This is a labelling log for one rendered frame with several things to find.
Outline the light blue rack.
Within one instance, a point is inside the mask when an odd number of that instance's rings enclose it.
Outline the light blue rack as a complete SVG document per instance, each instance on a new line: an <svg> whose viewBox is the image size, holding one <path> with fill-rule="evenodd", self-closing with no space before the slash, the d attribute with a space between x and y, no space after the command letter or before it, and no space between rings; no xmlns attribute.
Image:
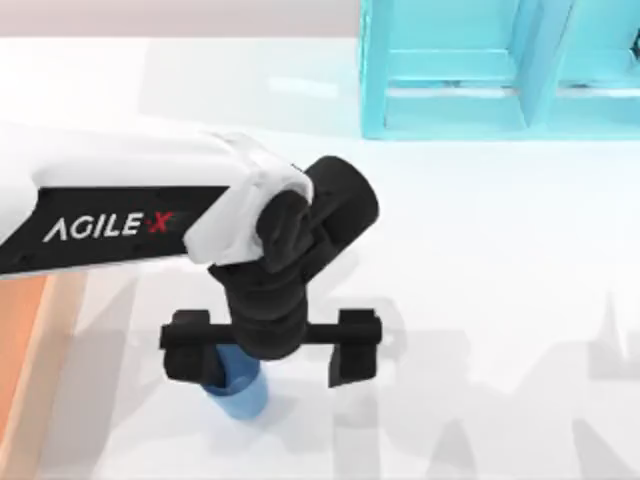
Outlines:
<svg viewBox="0 0 640 480"><path fill-rule="evenodd" d="M384 140L640 140L640 0L360 0Z"/></svg>

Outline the blue cup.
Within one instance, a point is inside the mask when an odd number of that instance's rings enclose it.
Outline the blue cup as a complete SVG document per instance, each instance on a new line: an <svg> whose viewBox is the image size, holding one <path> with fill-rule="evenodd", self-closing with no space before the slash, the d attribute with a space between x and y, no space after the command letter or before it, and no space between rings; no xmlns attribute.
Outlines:
<svg viewBox="0 0 640 480"><path fill-rule="evenodd" d="M258 417L269 400L269 388L261 362L237 345L217 345L225 384L205 383L202 389L232 419L249 421Z"/></svg>

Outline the shallow salmon-coloured box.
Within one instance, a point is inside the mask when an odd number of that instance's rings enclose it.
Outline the shallow salmon-coloured box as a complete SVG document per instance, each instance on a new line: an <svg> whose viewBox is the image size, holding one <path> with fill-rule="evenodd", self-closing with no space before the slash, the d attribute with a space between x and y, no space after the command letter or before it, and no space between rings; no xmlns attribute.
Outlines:
<svg viewBox="0 0 640 480"><path fill-rule="evenodd" d="M71 334L86 280L85 273L0 280L0 441L10 428L31 357L42 350L38 341Z"/></svg>

